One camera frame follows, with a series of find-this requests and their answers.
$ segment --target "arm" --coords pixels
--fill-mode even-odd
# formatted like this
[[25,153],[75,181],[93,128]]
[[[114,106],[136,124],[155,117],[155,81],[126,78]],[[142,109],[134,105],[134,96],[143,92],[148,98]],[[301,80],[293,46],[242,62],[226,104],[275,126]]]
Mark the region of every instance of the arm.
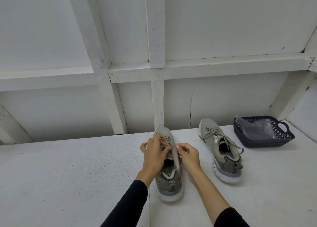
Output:
[[[166,140],[163,135],[156,134],[154,139],[150,138],[148,142],[141,144],[140,149],[144,153],[143,168],[101,227],[137,225],[147,200],[147,189],[163,167],[167,153],[172,150],[163,140]],[[164,151],[161,150],[161,145],[166,146]]]
[[176,144],[176,147],[188,173],[188,178],[195,185],[212,224],[215,227],[249,226],[236,210],[230,207],[215,185],[202,171],[198,150],[189,144]]

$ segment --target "dark purple basket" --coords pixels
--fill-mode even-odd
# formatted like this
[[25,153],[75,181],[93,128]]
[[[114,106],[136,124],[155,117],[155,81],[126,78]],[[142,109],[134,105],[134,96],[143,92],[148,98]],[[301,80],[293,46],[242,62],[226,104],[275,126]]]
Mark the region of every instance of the dark purple basket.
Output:
[[[261,148],[261,147],[279,147],[295,138],[294,134],[289,130],[289,126],[285,122],[278,121],[276,118],[271,116],[259,116],[259,117],[242,117],[248,122],[255,122],[261,119],[269,119],[271,121],[273,130],[277,136],[277,139],[264,139],[264,140],[251,140],[245,136],[241,126],[236,123],[236,118],[233,120],[233,130],[241,141],[241,143],[248,148]],[[285,125],[287,132],[284,132],[278,125]]]

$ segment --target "clear plastic bag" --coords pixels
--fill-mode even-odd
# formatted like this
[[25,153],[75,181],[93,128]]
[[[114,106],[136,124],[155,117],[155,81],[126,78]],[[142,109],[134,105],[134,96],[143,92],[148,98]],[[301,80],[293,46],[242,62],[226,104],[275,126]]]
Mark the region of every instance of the clear plastic bag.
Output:
[[261,119],[253,123],[236,116],[236,123],[251,140],[277,139],[269,119]]

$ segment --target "black shirt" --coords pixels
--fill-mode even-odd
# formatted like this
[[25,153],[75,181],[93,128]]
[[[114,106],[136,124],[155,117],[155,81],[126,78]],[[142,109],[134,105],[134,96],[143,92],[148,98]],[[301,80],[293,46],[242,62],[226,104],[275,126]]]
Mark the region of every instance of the black shirt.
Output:
[[[101,227],[135,227],[147,200],[147,187],[135,180],[111,211]],[[250,227],[234,208],[227,208],[217,217],[214,227]]]

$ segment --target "shoe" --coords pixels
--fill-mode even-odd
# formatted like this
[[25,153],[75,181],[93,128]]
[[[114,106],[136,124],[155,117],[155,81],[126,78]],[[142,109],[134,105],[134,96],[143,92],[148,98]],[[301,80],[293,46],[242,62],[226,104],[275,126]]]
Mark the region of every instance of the shoe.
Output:
[[158,127],[154,131],[153,137],[155,133],[163,134],[167,138],[165,142],[172,146],[172,151],[168,152],[161,172],[155,177],[160,199],[170,203],[179,200],[184,193],[182,168],[172,133],[166,127]]
[[210,118],[200,121],[199,137],[212,152],[212,168],[217,178],[228,184],[241,182],[243,166],[240,154],[244,152],[244,149],[238,147]]

